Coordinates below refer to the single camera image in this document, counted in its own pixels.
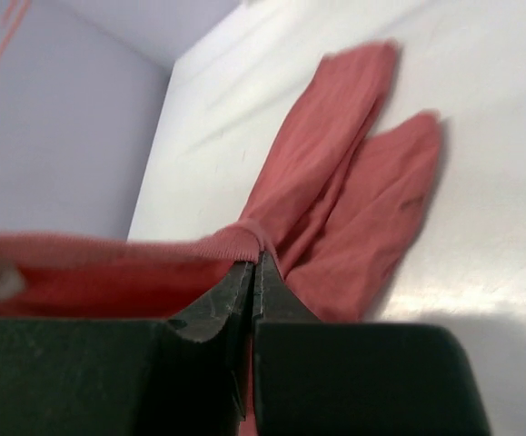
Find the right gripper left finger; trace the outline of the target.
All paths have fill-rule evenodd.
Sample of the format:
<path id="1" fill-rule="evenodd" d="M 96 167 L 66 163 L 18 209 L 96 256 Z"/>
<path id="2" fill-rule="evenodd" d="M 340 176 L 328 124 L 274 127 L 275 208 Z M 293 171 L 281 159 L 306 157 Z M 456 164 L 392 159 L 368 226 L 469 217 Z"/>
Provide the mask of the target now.
<path id="1" fill-rule="evenodd" d="M 234 435 L 253 265 L 166 320 L 0 318 L 0 435 Z"/>

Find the red t shirt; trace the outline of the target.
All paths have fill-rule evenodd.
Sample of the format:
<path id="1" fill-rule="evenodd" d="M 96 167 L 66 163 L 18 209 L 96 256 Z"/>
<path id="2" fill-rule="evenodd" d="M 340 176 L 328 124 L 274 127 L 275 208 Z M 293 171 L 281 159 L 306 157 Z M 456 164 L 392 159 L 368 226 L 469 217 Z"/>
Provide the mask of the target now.
<path id="1" fill-rule="evenodd" d="M 0 318 L 166 320 L 263 253 L 322 322 L 360 323 L 406 253 L 433 185 L 442 129 L 423 112 L 371 135 L 395 76 L 391 42 L 327 56 L 286 116 L 239 219 L 195 241 L 0 234 Z M 246 414 L 253 407 L 253 302 Z"/>

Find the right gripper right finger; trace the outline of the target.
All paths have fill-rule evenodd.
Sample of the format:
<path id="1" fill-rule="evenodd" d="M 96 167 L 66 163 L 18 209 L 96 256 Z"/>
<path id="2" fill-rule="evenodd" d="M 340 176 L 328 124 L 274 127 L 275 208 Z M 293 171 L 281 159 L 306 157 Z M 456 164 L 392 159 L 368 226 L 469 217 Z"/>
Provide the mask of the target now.
<path id="1" fill-rule="evenodd" d="M 269 253 L 253 285 L 261 435 L 488 435 L 468 356 L 430 324 L 320 321 Z"/>

